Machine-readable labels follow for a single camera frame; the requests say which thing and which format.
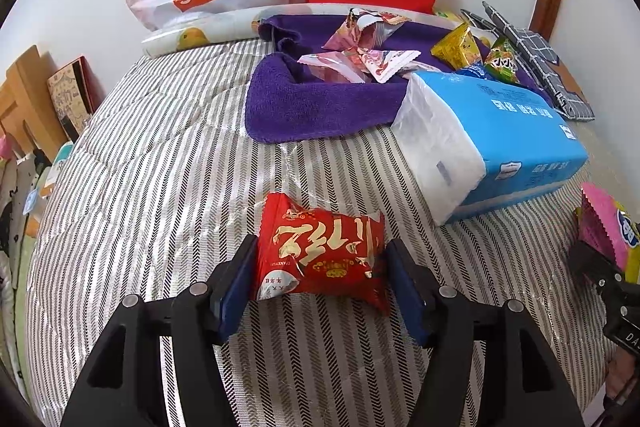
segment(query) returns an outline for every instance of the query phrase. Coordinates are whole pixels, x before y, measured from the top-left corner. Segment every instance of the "pink snack bag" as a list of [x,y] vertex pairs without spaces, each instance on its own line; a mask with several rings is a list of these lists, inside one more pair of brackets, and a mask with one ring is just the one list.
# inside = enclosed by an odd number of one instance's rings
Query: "pink snack bag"
[[11,149],[9,139],[6,136],[0,137],[0,162],[11,159],[13,155],[14,152]]
[[582,184],[578,239],[624,270],[627,282],[638,281],[640,248],[636,226],[620,203],[592,183]]
[[354,47],[379,48],[408,20],[393,13],[352,8],[347,19],[322,47],[338,52]]
[[352,60],[340,52],[302,55],[298,62],[309,66],[313,76],[325,82],[363,84],[371,81],[367,73],[361,71]]
[[380,84],[384,84],[398,71],[411,63],[420,52],[409,51],[387,51],[363,50],[358,48],[358,55],[364,64]]

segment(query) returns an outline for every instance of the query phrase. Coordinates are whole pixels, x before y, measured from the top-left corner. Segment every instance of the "purple towel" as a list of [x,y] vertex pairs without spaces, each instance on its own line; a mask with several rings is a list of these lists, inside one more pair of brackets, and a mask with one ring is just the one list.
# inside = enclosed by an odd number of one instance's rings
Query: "purple towel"
[[[261,38],[276,52],[255,68],[246,97],[244,124],[258,142],[325,138],[356,133],[394,121],[407,81],[394,75],[386,84],[328,84],[297,63],[302,55],[322,53],[322,45],[344,22],[342,15],[278,15],[260,25]],[[430,49],[450,30],[405,23],[384,44],[386,50],[418,50],[417,60],[449,73],[452,69]],[[478,42],[483,57],[487,47]],[[523,82],[519,71],[518,78]]]

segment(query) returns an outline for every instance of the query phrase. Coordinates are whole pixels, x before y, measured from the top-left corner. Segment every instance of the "striped bedsheet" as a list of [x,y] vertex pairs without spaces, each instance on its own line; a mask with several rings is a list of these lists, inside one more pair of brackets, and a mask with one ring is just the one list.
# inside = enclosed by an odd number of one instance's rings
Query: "striped bedsheet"
[[[27,296],[31,396],[57,425],[100,330],[129,293],[175,296],[257,233],[268,192],[335,212],[385,213],[388,239],[468,297],[518,298],[584,408],[611,346],[604,309],[576,287],[566,251],[589,166],[554,194],[436,227],[387,127],[264,145],[243,125],[247,83],[270,44],[217,44],[139,60],[100,107],[66,163],[41,225]],[[462,425],[478,416],[477,343]],[[359,301],[315,295],[251,302],[216,348],[243,426],[404,426],[428,352]],[[170,424],[184,424],[172,346],[161,339]]]

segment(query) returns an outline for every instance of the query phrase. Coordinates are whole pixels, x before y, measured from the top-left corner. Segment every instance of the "wooden headboard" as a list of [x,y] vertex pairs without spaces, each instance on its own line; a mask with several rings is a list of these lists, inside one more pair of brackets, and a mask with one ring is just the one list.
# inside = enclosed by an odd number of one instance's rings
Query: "wooden headboard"
[[0,85],[0,135],[14,136],[26,153],[39,147],[50,161],[68,140],[47,89],[53,73],[32,46],[6,70],[6,80]]

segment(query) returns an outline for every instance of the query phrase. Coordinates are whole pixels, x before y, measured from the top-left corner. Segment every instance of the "tissue pack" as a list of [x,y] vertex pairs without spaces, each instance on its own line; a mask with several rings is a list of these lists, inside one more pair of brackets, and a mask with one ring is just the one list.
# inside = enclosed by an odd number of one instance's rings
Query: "tissue pack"
[[458,74],[412,74],[391,130],[438,225],[552,192],[588,158],[539,95]]

